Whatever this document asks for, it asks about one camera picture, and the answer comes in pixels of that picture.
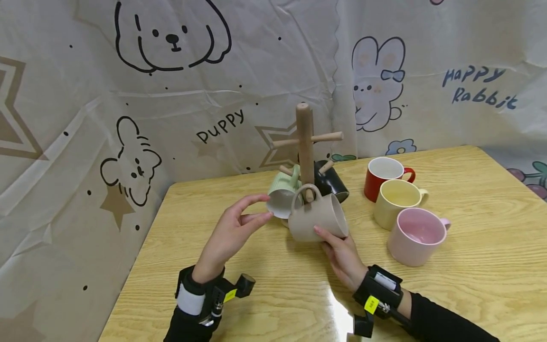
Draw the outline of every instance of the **yellow label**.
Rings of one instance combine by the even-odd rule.
[[[224,297],[224,302],[226,303],[228,300],[234,299],[234,297],[236,297],[236,291],[237,291],[237,290],[234,289],[234,290],[228,292],[228,293],[226,294],[226,296]]]
[[[374,312],[376,312],[376,308],[378,307],[379,303],[380,301],[376,297],[370,296],[369,299],[366,300],[364,308],[366,311],[374,315]]]

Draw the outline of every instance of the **red mug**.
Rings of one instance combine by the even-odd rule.
[[[366,170],[364,190],[366,198],[372,202],[376,202],[382,183],[390,179],[401,179],[405,173],[411,174],[407,181],[410,183],[414,182],[416,172],[413,169],[404,167],[395,159],[385,156],[374,158],[369,162]]]

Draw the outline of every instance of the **wooden table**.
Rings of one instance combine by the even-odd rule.
[[[547,337],[547,205],[479,148],[394,156],[430,192],[424,208],[452,220],[446,242],[420,268],[388,254],[388,231],[372,220],[362,193],[369,159],[337,163],[350,190],[342,204],[359,253],[404,279],[404,287],[453,310],[503,341]],[[174,184],[138,255],[101,342],[162,341],[175,306],[178,272],[196,262],[226,207],[267,191],[275,171]],[[263,204],[248,212],[265,210]],[[249,273],[253,293],[226,304],[213,341],[346,341],[362,314],[317,244],[296,244],[273,219],[226,265],[235,282]],[[412,341],[379,321],[373,341]]]

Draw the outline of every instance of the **hand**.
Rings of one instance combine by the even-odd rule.
[[[248,206],[269,199],[264,194],[245,196],[224,211],[194,267],[194,281],[206,283],[216,278],[247,239],[272,218],[271,212],[242,215]]]
[[[341,239],[318,226],[315,226],[314,230],[317,235],[325,240],[321,243],[321,247],[323,247],[329,258],[334,274],[342,284],[352,293],[355,293],[368,271],[368,268],[359,258],[359,254],[357,254],[355,242],[353,242],[351,236]]]

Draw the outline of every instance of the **black mug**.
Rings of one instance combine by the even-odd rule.
[[[328,194],[334,194],[338,199],[338,202],[342,203],[348,198],[350,192],[336,173],[334,167],[326,170],[325,173],[320,173],[319,169],[327,163],[326,160],[320,160],[313,163],[315,186],[321,192],[321,195],[326,196]]]

